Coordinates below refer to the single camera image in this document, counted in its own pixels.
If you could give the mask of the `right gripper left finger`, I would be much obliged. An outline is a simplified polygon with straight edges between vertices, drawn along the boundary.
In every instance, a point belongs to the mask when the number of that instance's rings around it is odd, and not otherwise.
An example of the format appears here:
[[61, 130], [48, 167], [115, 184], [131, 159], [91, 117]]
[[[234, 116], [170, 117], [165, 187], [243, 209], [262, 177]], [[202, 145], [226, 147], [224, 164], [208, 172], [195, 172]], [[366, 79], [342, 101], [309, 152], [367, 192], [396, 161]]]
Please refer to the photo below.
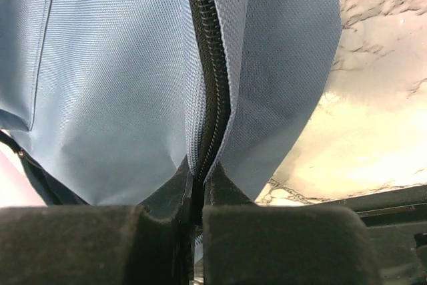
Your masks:
[[1, 210], [2, 284], [187, 284], [187, 162], [136, 206]]

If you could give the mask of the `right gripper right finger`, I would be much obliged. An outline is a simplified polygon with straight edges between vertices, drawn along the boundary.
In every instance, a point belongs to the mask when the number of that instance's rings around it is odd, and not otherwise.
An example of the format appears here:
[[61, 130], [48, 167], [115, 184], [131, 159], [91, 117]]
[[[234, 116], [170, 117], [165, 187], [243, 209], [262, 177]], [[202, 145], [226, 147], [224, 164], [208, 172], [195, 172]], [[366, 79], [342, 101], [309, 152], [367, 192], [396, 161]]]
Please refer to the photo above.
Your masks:
[[367, 227], [341, 206], [258, 206], [218, 166], [205, 186], [206, 284], [380, 284]]

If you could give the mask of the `blue student backpack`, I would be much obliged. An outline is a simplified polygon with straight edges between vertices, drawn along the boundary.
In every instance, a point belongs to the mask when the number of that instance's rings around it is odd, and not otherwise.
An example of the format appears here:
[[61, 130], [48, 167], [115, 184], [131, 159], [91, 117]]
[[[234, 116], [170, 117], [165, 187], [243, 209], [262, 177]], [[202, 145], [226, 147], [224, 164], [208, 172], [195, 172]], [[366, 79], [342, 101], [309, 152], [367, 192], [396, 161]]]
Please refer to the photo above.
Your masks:
[[138, 204], [182, 161], [255, 199], [324, 90], [339, 0], [1, 0], [1, 128], [54, 199]]

